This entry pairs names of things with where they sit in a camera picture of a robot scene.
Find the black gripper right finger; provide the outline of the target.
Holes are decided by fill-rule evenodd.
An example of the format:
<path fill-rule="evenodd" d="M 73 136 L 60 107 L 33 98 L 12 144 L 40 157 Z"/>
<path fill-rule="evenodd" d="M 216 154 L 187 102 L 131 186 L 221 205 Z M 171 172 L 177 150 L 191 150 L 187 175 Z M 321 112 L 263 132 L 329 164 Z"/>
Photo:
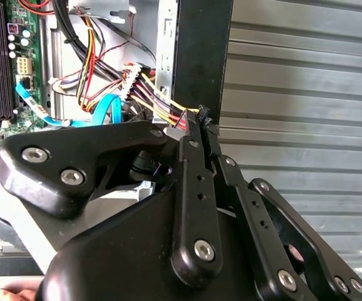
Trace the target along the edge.
<path fill-rule="evenodd" d="M 199 107 L 217 197 L 234 212 L 262 300 L 362 300 L 362 280 L 267 181 L 247 182 L 221 153 L 208 108 Z"/>

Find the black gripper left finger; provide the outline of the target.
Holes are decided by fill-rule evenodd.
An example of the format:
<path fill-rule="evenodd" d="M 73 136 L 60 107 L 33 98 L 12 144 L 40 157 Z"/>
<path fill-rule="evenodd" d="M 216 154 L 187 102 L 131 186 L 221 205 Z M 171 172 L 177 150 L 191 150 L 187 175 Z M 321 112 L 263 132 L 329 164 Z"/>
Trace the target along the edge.
<path fill-rule="evenodd" d="M 0 148 L 0 191 L 5 201 L 18 199 L 27 212 L 39 214 L 40 237 L 55 233 L 61 222 L 74 225 L 91 201 L 143 181 L 155 183 L 150 196 L 173 188 L 215 194 L 199 113 L 184 112 L 179 124 L 186 134 L 178 140 L 146 121 L 8 138 Z"/>

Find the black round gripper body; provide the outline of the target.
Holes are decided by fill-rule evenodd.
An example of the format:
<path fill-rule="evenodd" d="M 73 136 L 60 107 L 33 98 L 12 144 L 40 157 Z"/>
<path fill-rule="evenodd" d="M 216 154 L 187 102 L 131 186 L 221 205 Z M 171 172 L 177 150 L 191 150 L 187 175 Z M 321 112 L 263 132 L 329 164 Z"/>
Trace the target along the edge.
<path fill-rule="evenodd" d="M 217 204 L 232 208 L 222 213 Z M 237 217 L 256 193 L 173 188 L 74 237 L 57 253 L 38 300 L 257 300 L 249 236 Z"/>

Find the person's bare hand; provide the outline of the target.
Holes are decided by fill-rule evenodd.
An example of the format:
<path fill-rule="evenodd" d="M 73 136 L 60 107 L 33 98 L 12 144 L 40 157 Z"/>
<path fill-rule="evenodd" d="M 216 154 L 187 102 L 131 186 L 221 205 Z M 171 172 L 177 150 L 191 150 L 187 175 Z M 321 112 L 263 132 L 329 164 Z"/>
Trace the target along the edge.
<path fill-rule="evenodd" d="M 36 300 L 42 277 L 0 277 L 0 300 Z"/>

